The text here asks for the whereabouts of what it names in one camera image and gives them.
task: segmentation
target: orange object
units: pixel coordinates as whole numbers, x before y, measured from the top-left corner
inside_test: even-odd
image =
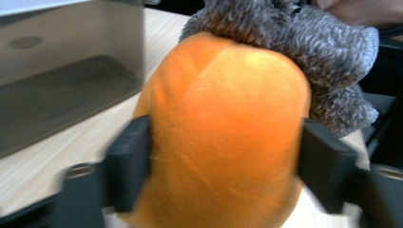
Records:
[[[151,173],[126,221],[137,228],[279,227],[300,193],[310,88],[282,54],[202,32],[144,88]]]

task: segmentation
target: wooden table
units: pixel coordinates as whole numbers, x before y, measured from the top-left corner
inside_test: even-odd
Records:
[[[188,17],[145,10],[146,77],[152,74],[163,57],[177,45]],[[61,170],[76,163],[96,162],[106,147],[129,122],[139,95],[116,104],[84,122],[49,137],[0,160],[0,216],[11,214],[59,190]],[[356,132],[345,142],[362,152],[366,166],[366,148],[362,134]],[[114,217],[110,227],[125,227]],[[283,227],[354,227],[346,216],[323,212],[307,189],[297,208]]]

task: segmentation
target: table surface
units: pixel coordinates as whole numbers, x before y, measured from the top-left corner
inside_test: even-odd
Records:
[[[145,71],[148,79],[163,57],[178,43],[188,17],[145,9]],[[139,95],[0,160],[0,217],[11,214],[59,190],[61,171],[73,164],[97,162],[106,147],[131,118]],[[367,166],[366,147],[358,131],[342,139],[361,153],[360,166]],[[346,215],[356,212],[346,206]],[[283,227],[354,227],[351,216],[323,212],[304,188],[297,207]],[[126,227],[113,215],[109,227]]]

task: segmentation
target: gray fabric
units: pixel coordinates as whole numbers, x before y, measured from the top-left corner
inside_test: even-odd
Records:
[[[374,64],[376,28],[348,26],[293,0],[205,0],[184,26],[180,41],[200,31],[280,52],[305,73],[312,89],[310,118],[338,137],[371,125],[378,113],[358,81]]]

